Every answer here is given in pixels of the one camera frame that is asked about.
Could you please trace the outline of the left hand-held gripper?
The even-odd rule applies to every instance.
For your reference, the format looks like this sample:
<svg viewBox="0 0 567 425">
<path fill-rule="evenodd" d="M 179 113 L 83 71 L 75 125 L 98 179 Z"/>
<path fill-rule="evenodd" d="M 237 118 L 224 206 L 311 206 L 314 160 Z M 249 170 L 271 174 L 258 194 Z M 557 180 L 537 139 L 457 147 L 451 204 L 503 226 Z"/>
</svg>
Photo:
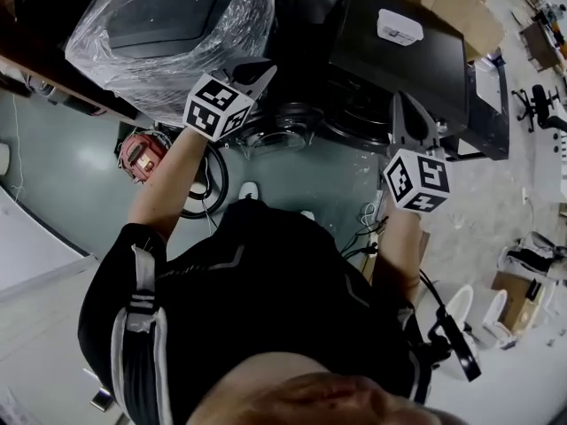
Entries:
<svg viewBox="0 0 567 425">
<path fill-rule="evenodd" d="M 268 58 L 236 58 L 204 73 L 190 90 L 183 124 L 211 142 L 240 129 L 277 71 Z"/>
</svg>

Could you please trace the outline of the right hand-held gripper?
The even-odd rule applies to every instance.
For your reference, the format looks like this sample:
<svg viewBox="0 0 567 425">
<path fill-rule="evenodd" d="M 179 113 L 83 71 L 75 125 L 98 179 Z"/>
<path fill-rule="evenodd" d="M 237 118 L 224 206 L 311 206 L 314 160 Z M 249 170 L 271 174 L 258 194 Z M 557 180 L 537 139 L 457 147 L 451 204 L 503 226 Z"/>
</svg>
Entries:
<svg viewBox="0 0 567 425">
<path fill-rule="evenodd" d="M 437 125 L 411 95 L 396 93 L 390 108 L 390 160 L 383 171 L 396 208 L 432 213 L 451 193 L 451 168 Z"/>
</svg>

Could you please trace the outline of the person's right forearm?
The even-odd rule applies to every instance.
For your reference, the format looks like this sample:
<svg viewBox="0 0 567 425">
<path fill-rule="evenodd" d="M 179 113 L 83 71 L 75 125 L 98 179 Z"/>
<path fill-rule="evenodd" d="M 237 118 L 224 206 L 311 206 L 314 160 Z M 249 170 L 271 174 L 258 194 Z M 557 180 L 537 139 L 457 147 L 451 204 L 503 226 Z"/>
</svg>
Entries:
<svg viewBox="0 0 567 425">
<path fill-rule="evenodd" d="M 372 285 L 381 293 L 392 293 L 415 305 L 420 284 L 421 218 L 398 209 L 391 197 L 386 200 L 385 216 Z"/>
</svg>

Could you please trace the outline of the black washing machine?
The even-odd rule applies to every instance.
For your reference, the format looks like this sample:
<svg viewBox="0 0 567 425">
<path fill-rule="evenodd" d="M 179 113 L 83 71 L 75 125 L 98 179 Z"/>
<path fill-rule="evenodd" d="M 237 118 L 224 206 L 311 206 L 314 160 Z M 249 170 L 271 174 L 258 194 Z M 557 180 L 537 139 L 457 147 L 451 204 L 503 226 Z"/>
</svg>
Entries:
<svg viewBox="0 0 567 425">
<path fill-rule="evenodd" d="M 304 103 L 320 110 L 317 136 L 364 151 L 388 142 L 393 96 L 405 92 L 439 120 L 468 120 L 462 35 L 405 0 L 275 0 L 268 51 L 277 64 L 268 90 L 274 108 Z M 423 26 L 423 39 L 400 46 L 377 35 L 380 9 Z"/>
</svg>

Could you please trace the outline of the wooden slat platform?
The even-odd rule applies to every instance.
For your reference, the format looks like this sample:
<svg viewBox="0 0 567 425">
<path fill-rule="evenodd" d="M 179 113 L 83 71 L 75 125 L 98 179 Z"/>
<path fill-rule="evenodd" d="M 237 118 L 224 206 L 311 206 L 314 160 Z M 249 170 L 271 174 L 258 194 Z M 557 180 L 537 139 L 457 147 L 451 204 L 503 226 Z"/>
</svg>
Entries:
<svg viewBox="0 0 567 425">
<path fill-rule="evenodd" d="M 363 255 L 355 266 L 369 282 L 373 282 L 376 269 L 392 266 L 403 274 L 416 275 L 421 266 L 430 240 L 430 234 L 422 231 L 420 236 L 403 236 L 395 241 L 393 236 L 381 235 L 377 239 L 378 252 L 374 255 Z"/>
</svg>

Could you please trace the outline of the red round device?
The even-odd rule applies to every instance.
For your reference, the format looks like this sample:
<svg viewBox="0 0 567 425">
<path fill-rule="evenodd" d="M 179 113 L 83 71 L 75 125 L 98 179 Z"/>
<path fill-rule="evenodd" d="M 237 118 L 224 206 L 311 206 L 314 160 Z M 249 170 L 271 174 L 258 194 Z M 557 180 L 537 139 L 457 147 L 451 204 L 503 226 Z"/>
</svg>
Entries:
<svg viewBox="0 0 567 425">
<path fill-rule="evenodd" d="M 133 133 L 120 145 L 118 167 L 133 182 L 146 182 L 167 154 L 170 143 L 154 132 Z"/>
</svg>

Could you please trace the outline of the black side table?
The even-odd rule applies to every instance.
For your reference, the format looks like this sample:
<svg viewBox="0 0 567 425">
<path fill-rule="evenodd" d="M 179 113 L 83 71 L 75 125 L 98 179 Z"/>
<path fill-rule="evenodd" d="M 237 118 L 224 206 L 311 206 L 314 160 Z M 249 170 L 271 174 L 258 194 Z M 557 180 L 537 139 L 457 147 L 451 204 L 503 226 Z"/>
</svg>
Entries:
<svg viewBox="0 0 567 425">
<path fill-rule="evenodd" d="M 468 65 L 469 118 L 464 127 L 452 126 L 441 146 L 447 160 L 509 157 L 509 93 L 501 52 Z"/>
</svg>

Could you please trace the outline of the white desk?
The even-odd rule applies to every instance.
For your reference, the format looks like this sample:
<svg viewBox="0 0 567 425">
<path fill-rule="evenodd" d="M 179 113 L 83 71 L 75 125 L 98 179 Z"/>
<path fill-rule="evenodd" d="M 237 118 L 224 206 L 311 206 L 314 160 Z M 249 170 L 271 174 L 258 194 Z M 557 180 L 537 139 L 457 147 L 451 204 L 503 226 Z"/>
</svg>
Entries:
<svg viewBox="0 0 567 425">
<path fill-rule="evenodd" d="M 567 203 L 567 133 L 535 127 L 534 188 L 550 203 Z"/>
</svg>

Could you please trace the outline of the black office chair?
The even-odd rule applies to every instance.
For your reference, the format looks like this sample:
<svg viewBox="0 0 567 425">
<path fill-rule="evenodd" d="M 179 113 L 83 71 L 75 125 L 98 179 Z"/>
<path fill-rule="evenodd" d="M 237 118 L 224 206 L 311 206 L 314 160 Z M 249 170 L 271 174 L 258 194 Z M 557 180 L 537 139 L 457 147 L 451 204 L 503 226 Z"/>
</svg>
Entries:
<svg viewBox="0 0 567 425">
<path fill-rule="evenodd" d="M 558 114 L 552 113 L 555 110 L 554 101 L 559 100 L 558 89 L 555 89 L 555 94 L 546 92 L 544 88 L 539 85 L 532 86 L 532 96 L 529 97 L 525 89 L 519 91 L 512 90 L 511 95 L 517 97 L 524 106 L 524 113 L 517 116 L 518 121 L 525 118 L 529 120 L 528 132 L 534 132 L 534 123 L 537 123 L 541 129 L 558 129 L 567 134 L 567 117 L 560 117 Z"/>
</svg>

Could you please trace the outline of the white lidded plastic box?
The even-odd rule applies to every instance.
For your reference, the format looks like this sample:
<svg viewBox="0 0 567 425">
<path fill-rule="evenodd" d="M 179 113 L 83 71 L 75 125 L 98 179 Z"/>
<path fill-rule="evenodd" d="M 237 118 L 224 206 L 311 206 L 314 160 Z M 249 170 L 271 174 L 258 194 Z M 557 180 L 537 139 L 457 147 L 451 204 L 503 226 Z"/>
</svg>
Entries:
<svg viewBox="0 0 567 425">
<path fill-rule="evenodd" d="M 423 39 L 423 26 L 406 16 L 380 9 L 377 16 L 377 35 L 400 46 L 409 46 Z"/>
</svg>

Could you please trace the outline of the open brown cardboard box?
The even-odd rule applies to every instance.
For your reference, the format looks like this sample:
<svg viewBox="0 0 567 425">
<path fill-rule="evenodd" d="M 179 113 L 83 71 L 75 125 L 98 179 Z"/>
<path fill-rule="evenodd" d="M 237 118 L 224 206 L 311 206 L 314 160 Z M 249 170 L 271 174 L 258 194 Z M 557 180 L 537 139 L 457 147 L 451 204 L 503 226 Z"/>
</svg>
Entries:
<svg viewBox="0 0 567 425">
<path fill-rule="evenodd" d="M 551 282 L 542 276 L 525 277 L 498 271 L 493 279 L 493 290 L 505 290 L 507 299 L 499 322 L 519 338 L 535 322 Z"/>
</svg>

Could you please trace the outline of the large brown cardboard box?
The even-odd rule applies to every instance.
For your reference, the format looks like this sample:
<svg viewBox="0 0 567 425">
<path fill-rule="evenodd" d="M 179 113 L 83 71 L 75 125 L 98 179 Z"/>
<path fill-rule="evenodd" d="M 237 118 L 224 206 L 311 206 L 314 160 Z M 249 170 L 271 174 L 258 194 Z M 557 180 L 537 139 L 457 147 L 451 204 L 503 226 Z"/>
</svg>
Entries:
<svg viewBox="0 0 567 425">
<path fill-rule="evenodd" d="M 504 28 L 486 0 L 421 0 L 421 5 L 462 34 L 467 59 L 485 57 L 499 48 Z"/>
</svg>

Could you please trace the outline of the grey electronics box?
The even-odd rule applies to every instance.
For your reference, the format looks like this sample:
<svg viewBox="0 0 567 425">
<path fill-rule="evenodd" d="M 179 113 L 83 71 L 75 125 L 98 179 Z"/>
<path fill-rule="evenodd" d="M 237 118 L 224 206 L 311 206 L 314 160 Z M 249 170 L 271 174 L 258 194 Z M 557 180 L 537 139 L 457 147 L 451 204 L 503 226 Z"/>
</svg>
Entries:
<svg viewBox="0 0 567 425">
<path fill-rule="evenodd" d="M 472 382 L 481 376 L 480 366 L 470 346 L 457 327 L 454 318 L 444 307 L 437 310 L 436 321 L 428 331 L 428 338 L 437 362 L 447 360 L 454 354 L 457 364 L 468 382 Z"/>
</svg>

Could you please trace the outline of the person's black shirt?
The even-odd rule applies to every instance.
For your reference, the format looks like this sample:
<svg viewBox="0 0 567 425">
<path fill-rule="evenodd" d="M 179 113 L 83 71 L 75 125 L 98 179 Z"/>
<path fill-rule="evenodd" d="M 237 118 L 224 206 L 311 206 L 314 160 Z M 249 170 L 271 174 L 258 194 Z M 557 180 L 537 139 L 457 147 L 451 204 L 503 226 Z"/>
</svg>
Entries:
<svg viewBox="0 0 567 425">
<path fill-rule="evenodd" d="M 152 257 L 151 308 L 166 315 L 174 425 L 186 425 L 230 369 L 269 352 L 298 354 L 394 395 L 421 397 L 411 304 L 390 284 L 371 286 L 314 221 L 253 199 L 230 205 L 214 234 L 176 259 L 167 258 L 151 227 L 122 228 L 78 322 L 82 353 L 105 387 L 113 384 L 114 323 L 134 308 L 136 250 Z"/>
</svg>

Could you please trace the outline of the curved wooden frame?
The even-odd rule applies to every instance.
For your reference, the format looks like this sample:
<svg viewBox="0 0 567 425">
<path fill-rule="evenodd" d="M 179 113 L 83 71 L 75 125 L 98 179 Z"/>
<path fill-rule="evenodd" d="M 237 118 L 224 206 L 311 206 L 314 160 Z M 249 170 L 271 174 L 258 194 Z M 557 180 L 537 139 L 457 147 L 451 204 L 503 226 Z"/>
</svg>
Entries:
<svg viewBox="0 0 567 425">
<path fill-rule="evenodd" d="M 47 81 L 55 88 L 78 97 L 126 120 L 135 120 L 138 110 L 111 91 L 103 90 L 63 58 L 61 52 L 7 50 L 0 46 L 0 59 L 21 72 Z"/>
</svg>

